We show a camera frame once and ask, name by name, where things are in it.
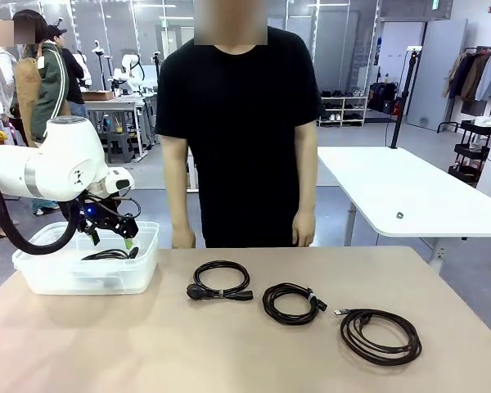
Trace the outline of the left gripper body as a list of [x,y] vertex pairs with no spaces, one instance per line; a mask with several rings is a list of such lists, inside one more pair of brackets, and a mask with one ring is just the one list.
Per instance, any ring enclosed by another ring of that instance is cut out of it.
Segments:
[[118,212],[121,203],[119,194],[105,199],[99,196],[78,196],[73,200],[79,210],[77,230],[81,233],[92,233],[97,228],[110,230],[113,233],[125,232],[125,218]]

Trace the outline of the person's right hand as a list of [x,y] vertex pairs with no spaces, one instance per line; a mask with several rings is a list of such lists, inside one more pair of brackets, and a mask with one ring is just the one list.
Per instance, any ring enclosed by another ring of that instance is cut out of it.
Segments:
[[195,247],[196,235],[189,226],[173,228],[173,249],[193,249]]

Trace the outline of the person's left hand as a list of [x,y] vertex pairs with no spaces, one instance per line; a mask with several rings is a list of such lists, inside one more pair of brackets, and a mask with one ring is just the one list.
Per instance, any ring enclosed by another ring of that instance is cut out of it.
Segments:
[[308,247],[313,243],[316,228],[314,210],[298,210],[292,223],[292,244]]

